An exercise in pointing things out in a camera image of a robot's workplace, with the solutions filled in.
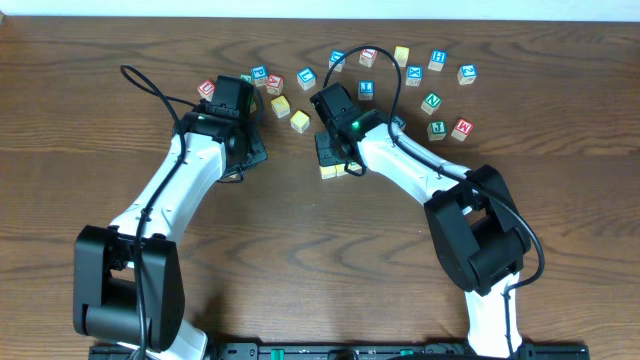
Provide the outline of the yellow C block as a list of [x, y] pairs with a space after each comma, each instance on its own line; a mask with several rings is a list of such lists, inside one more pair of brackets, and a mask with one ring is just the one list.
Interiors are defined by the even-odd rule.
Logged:
[[335, 166], [321, 166], [320, 174], [323, 180], [330, 179], [337, 176], [337, 170]]

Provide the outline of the yellow O block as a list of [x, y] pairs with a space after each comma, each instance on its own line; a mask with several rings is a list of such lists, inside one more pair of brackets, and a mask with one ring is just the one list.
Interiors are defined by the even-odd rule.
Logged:
[[337, 177], [347, 175], [346, 164], [336, 164], [335, 171]]

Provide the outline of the green R block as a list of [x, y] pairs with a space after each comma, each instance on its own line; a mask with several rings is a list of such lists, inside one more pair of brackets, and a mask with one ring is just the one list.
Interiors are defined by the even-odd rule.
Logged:
[[351, 162], [348, 168], [353, 172], [360, 172], [362, 170], [362, 167], [356, 162]]

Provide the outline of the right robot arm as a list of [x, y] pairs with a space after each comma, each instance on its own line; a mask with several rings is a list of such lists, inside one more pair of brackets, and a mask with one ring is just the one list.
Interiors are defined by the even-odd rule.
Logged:
[[321, 117], [320, 160], [384, 175], [424, 207], [438, 260], [465, 293], [467, 341], [480, 356], [507, 358], [522, 344], [515, 291], [525, 254], [540, 242], [519, 215], [501, 174], [448, 162], [408, 137], [382, 112]]

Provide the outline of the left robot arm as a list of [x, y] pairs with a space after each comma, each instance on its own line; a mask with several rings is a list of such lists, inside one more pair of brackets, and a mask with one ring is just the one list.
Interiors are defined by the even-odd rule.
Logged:
[[73, 326], [134, 357], [202, 359], [208, 337], [184, 318], [177, 248], [209, 189], [266, 160], [253, 119], [184, 115], [136, 200], [108, 226], [85, 226], [74, 249]]

